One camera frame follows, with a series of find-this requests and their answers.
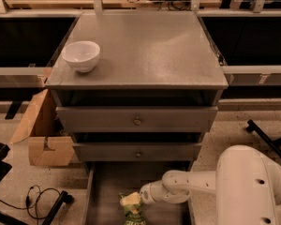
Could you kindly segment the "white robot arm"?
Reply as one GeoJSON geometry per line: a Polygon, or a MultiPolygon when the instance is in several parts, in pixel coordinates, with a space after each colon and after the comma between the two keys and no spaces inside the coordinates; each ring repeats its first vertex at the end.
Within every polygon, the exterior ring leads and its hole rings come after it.
{"type": "Polygon", "coordinates": [[[214,171],[167,171],[159,181],[122,197],[126,225],[145,225],[143,204],[184,203],[193,190],[215,195],[215,225],[279,225],[281,165],[245,145],[226,149],[214,171]]]}

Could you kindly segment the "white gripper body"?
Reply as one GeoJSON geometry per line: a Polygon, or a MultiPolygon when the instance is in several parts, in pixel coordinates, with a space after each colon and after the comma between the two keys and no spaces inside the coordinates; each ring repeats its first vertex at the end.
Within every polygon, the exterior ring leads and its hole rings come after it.
{"type": "Polygon", "coordinates": [[[145,204],[185,203],[190,198],[190,192],[185,189],[166,187],[161,181],[156,181],[140,189],[140,198],[145,204]]]}

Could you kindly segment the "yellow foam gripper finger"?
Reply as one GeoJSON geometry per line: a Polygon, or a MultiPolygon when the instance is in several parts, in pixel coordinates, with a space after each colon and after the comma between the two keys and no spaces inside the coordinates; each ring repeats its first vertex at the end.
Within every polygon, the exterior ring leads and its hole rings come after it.
{"type": "Polygon", "coordinates": [[[123,195],[120,200],[122,206],[125,205],[134,205],[141,202],[141,196],[138,192],[133,192],[129,195],[123,195]]]}

